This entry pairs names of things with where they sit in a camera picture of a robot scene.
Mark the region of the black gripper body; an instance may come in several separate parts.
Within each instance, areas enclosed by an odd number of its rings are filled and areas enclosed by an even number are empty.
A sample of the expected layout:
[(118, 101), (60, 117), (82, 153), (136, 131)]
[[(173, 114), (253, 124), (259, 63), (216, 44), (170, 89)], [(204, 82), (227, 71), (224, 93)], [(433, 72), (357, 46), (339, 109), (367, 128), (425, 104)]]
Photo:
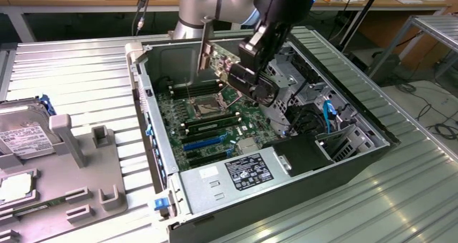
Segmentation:
[(315, 0), (253, 0), (253, 6), (260, 13), (260, 24), (299, 23), (313, 4)]

